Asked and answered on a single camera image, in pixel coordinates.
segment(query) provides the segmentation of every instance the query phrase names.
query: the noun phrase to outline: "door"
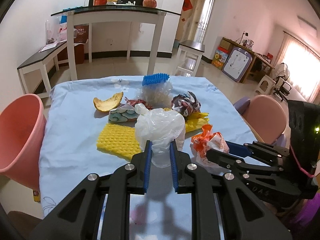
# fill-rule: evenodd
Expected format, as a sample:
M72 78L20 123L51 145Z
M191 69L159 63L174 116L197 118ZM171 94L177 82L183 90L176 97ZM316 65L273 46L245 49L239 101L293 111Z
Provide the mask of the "door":
M214 0L198 0L188 40L203 43Z

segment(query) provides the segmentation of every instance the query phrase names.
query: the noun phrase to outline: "black tabletop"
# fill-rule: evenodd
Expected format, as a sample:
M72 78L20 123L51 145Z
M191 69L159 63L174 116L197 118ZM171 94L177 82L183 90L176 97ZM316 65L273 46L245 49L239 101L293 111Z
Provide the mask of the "black tabletop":
M77 7L71 8L68 10L64 10L58 13L54 13L51 16L59 16L59 15L68 15L68 14L79 14L79 13L86 13L86 12L97 12L97 11L135 11L135 12L146 12L152 14L158 14L160 12L166 12L167 14L171 15L181 15L179 13L170 12L166 10L161 10L157 8L150 8L144 6L132 6L132 5L97 5L97 6L86 6L86 7Z
M201 52L204 52L204 44L195 42L195 41L191 41L191 40L186 40L183 42L179 42L180 45L188 47L190 49L195 49Z
M28 58L24 63L22 63L17 69L30 66L32 64L43 61L46 57L48 57L52 52L54 52L57 48L65 44L66 41L60 42L56 47L52 49L45 50L43 52L36 52L30 58Z

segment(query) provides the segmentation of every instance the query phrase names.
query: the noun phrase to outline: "pink chair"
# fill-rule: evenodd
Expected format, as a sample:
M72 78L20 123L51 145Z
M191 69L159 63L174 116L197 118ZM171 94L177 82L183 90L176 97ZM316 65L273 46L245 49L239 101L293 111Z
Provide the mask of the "pink chair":
M287 119L280 104L272 97L258 95L251 100L244 97L233 106L265 143L285 147L287 139L282 133Z
M41 99L23 95L0 114L0 174L39 190L39 154L46 119Z

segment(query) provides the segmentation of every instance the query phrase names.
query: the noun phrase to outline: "light blue tablecloth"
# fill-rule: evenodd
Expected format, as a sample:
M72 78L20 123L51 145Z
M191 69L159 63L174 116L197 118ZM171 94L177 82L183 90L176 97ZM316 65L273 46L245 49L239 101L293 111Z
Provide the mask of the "light blue tablecloth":
M92 100L94 97L105 100L121 91L124 91L124 97L133 99L136 89L141 88L142 78L117 76L79 80L53 88L39 159L41 204L45 216L88 174L111 174L127 163L97 149L96 140L108 122L108 116L97 112ZM239 144L255 140L229 100L206 78L173 76L170 81L174 96L194 92L201 102L201 111L209 113L213 130L220 131L225 140ZM191 135L199 130L191 133L187 134L183 151L193 156ZM248 157L246 162L259 163ZM147 194L131 195L130 239L191 239L191 196L174 192L170 167L160 169L152 165Z

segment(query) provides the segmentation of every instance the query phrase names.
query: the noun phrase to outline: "black baseboard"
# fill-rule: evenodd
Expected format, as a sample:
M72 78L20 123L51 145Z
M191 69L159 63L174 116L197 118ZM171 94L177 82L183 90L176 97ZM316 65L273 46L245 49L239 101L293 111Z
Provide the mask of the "black baseboard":
M49 80L52 78L52 76L55 74L56 72L56 67L53 65L53 67L49 70L48 72L48 78ZM43 80L41 81L41 83L37 86L36 90L33 92L34 94L41 94L43 93L45 89Z
M126 50L116 50L116 51L100 51L100 52L93 52L92 58L104 58L104 57L126 57L127 51ZM150 51L144 50L131 50L130 57L150 57ZM158 52L157 57L164 57L164 58L171 58L172 53L169 52ZM89 59L89 54L84 54L85 59Z
M201 59L204 60L206 63L209 63L209 64L211 64L211 62L212 62L212 59L209 59L209 58L207 58L207 57L205 57L203 55L202 55Z

